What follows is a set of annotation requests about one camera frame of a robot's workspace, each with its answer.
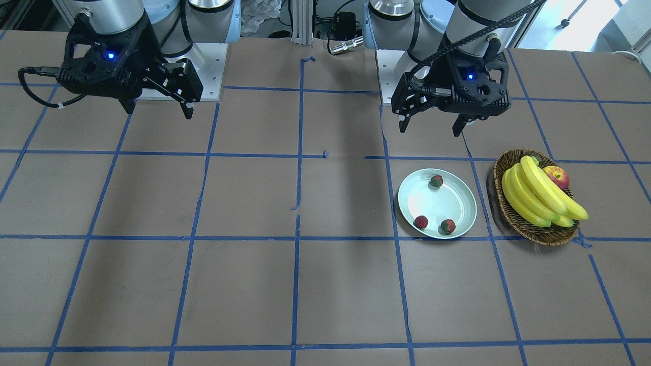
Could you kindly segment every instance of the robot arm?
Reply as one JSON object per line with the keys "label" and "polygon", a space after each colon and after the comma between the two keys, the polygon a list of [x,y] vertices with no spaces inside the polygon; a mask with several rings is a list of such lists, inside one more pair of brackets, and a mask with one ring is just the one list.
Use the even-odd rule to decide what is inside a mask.
{"label": "robot arm", "polygon": [[[528,11],[545,0],[374,0],[366,4],[364,40],[375,49],[405,50],[391,109],[405,132],[415,114],[436,107],[458,113],[459,136],[468,122],[504,113],[506,42]],[[424,68],[429,68],[422,76]]]}
{"label": "robot arm", "polygon": [[[239,19],[235,27],[237,37],[231,35],[231,23],[233,13],[239,13],[239,0],[168,3],[176,6],[155,29],[143,0],[66,0],[66,7],[76,16],[66,38],[64,61],[60,68],[21,69],[19,79],[23,88],[35,98],[24,74],[51,76],[72,93],[116,98],[129,114],[143,89],[154,89],[176,100],[184,116],[190,119],[193,103],[201,100],[201,80],[191,59],[170,63],[164,56],[183,56],[194,42],[237,41]],[[167,53],[163,53],[161,43]],[[76,57],[75,50],[80,46],[89,48]],[[37,101],[50,107],[73,102],[48,105]]]}

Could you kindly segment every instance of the red apple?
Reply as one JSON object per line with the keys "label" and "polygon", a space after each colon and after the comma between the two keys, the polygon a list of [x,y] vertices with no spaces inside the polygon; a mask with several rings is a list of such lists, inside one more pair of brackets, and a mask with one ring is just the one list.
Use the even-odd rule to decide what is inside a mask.
{"label": "red apple", "polygon": [[545,172],[558,188],[566,190],[570,186],[570,177],[563,168],[550,165],[542,168],[542,171]]}

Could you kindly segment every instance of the yellow banana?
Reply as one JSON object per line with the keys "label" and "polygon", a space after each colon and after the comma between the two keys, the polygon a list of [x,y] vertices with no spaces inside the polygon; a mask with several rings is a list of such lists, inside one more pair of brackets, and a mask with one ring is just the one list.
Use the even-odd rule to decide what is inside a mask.
{"label": "yellow banana", "polygon": [[520,163],[513,165],[510,174],[511,184],[513,185],[513,193],[519,198],[531,212],[545,220],[551,222],[561,219],[561,215],[550,210],[545,204],[536,196],[526,182],[522,178],[522,166]]}
{"label": "yellow banana", "polygon": [[572,227],[574,226],[574,221],[570,219],[569,217],[565,215],[560,215],[561,218],[558,220],[552,221],[551,223],[554,225],[562,226],[562,227]]}
{"label": "yellow banana", "polygon": [[569,213],[565,203],[561,200],[555,190],[551,186],[554,186],[558,190],[560,188],[556,187],[556,184],[549,179],[549,177],[539,168],[531,159],[530,156],[524,155],[520,159],[520,166],[522,167],[522,173],[527,179],[529,186],[536,192],[536,195],[542,202],[544,202],[547,207],[552,211],[556,212],[559,215],[566,215]]}
{"label": "yellow banana", "polygon": [[538,181],[541,181],[541,183],[544,185],[545,191],[548,191],[550,194],[556,196],[556,198],[561,201],[563,206],[565,206],[567,212],[556,211],[551,206],[550,208],[552,208],[556,213],[569,216],[572,219],[587,220],[589,218],[588,212],[580,204],[576,203],[575,200],[571,199],[570,196],[565,194],[565,192],[563,192],[556,184],[554,184],[554,182],[549,179],[549,177],[545,174],[545,172],[542,171],[541,168],[535,167],[534,162],[530,157],[524,156],[522,157],[522,160],[527,161],[529,164],[528,166],[531,168]]}
{"label": "yellow banana", "polygon": [[523,219],[527,220],[533,225],[536,225],[537,227],[550,227],[550,220],[545,220],[539,216],[536,216],[536,214],[531,212],[531,210],[529,210],[527,206],[513,194],[513,187],[511,184],[512,180],[510,177],[512,173],[513,171],[509,169],[502,176],[502,190],[504,191],[504,195],[506,196],[508,203],[510,203],[511,207],[513,207],[513,209],[519,213]]}

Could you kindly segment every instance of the red fruit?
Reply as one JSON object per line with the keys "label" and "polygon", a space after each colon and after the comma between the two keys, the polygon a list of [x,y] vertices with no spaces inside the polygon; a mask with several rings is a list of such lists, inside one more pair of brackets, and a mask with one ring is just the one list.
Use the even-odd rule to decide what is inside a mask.
{"label": "red fruit", "polygon": [[445,219],[441,223],[441,231],[444,234],[452,234],[452,231],[456,229],[456,224],[451,219]]}
{"label": "red fruit", "polygon": [[430,179],[430,184],[438,188],[443,185],[443,177],[440,175],[435,175]]}
{"label": "red fruit", "polygon": [[413,221],[413,224],[416,225],[416,227],[419,229],[425,229],[427,227],[427,218],[423,215],[420,215]]}

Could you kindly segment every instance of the black cable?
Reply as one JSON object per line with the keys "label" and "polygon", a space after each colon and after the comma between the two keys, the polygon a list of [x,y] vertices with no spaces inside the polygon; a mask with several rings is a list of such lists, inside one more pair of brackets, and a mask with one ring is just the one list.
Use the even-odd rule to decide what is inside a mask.
{"label": "black cable", "polygon": [[287,10],[289,10],[289,24],[292,28],[292,36],[294,36],[294,17],[292,16],[292,0],[287,0]]}
{"label": "black cable", "polygon": [[[337,17],[337,14],[339,14],[339,12],[341,11],[341,9],[343,9],[346,5],[352,3],[353,1],[355,1],[355,0],[348,0],[347,2],[343,3],[343,4],[342,4],[342,5],[341,5],[341,6],[340,6],[336,11],[335,11],[335,13],[332,15],[332,18],[330,19],[330,30],[332,30],[332,27],[333,27],[333,25],[335,24],[335,18]],[[327,52],[328,52],[329,54],[331,54],[332,56],[337,56],[337,55],[335,55],[334,53],[332,53],[332,52],[330,51],[330,31],[327,32],[327,44],[326,44],[326,47],[327,47]]]}
{"label": "black cable", "polygon": [[[183,2],[179,2],[178,6],[184,7],[185,4],[183,4]],[[167,32],[167,34],[163,37],[163,40],[161,41],[161,49],[163,48],[163,46],[167,42],[167,39],[172,35],[172,32],[174,32],[174,29],[178,25],[179,20],[181,20],[181,9],[180,8],[178,9],[178,14],[176,15],[176,19],[174,20],[174,24],[172,25],[172,27],[169,29],[169,31]]]}
{"label": "black cable", "polygon": [[[286,3],[286,0],[284,0],[283,3],[281,3],[281,9],[283,8],[283,5],[284,5],[285,3]],[[287,9],[289,10],[289,13],[290,13],[290,17],[289,17],[289,18],[290,18],[290,23],[291,23],[291,19],[292,19],[292,9],[289,8],[289,5],[287,6]],[[280,16],[280,15],[278,15],[278,21],[280,22],[280,24],[284,25],[285,27],[291,27],[291,26],[292,26],[291,24],[285,24],[285,23],[281,20],[281,16]]]}
{"label": "black cable", "polygon": [[29,89],[29,86],[25,81],[25,74],[55,77],[56,75],[59,74],[59,68],[41,66],[41,67],[23,67],[22,69],[18,70],[18,81],[20,81],[20,86],[23,87],[23,90],[27,93],[27,95],[29,95],[33,100],[37,101],[43,106],[50,107],[50,108],[63,108],[65,106],[69,106],[70,104],[82,100],[86,96],[86,94],[78,95],[75,98],[72,98],[71,100],[67,100],[63,103],[58,103],[58,104],[46,102],[45,100],[39,98],[36,94],[32,92],[32,90]]}
{"label": "black cable", "polygon": [[414,82],[413,77],[420,69],[422,69],[425,66],[431,65],[434,61],[440,59],[441,57],[447,55],[448,53],[450,53],[450,52],[452,52],[452,51],[454,51],[454,50],[456,50],[456,49],[458,49],[458,48],[460,48],[460,47],[462,47],[462,46],[464,46],[464,45],[466,45],[466,44],[468,44],[468,43],[470,43],[470,42],[472,42],[472,41],[474,41],[474,40],[476,40],[476,39],[478,39],[478,38],[480,38],[482,36],[485,36],[488,33],[491,33],[492,31],[496,30],[497,28],[500,28],[500,27],[504,26],[505,24],[512,23],[513,21],[518,20],[518,18],[520,18],[524,14],[528,13],[529,11],[531,11],[531,10],[537,8],[537,7],[540,7],[546,1],[547,0],[536,0],[533,3],[527,5],[526,7],[518,10],[517,12],[515,12],[515,13],[513,13],[513,14],[511,14],[511,15],[509,15],[509,16],[507,16],[507,17],[505,17],[505,18],[503,18],[503,19],[501,19],[499,21],[494,22],[493,24],[491,24],[491,25],[489,25],[489,26],[487,26],[487,27],[485,27],[485,28],[483,28],[483,29],[481,29],[481,30],[479,30],[477,32],[474,32],[473,34],[471,34],[471,35],[469,35],[469,36],[467,36],[467,37],[465,37],[465,38],[463,38],[463,39],[461,39],[461,40],[459,40],[459,41],[457,41],[457,42],[455,42],[453,44],[449,44],[448,46],[445,46],[444,48],[439,49],[438,51],[436,51],[435,53],[433,53],[432,55],[430,55],[426,59],[424,59],[421,62],[419,62],[418,64],[416,64],[416,66],[414,66],[407,73],[407,84],[413,90],[423,92],[425,94],[433,94],[433,92],[430,90],[429,87],[426,87],[424,85],[416,85],[416,83]]}

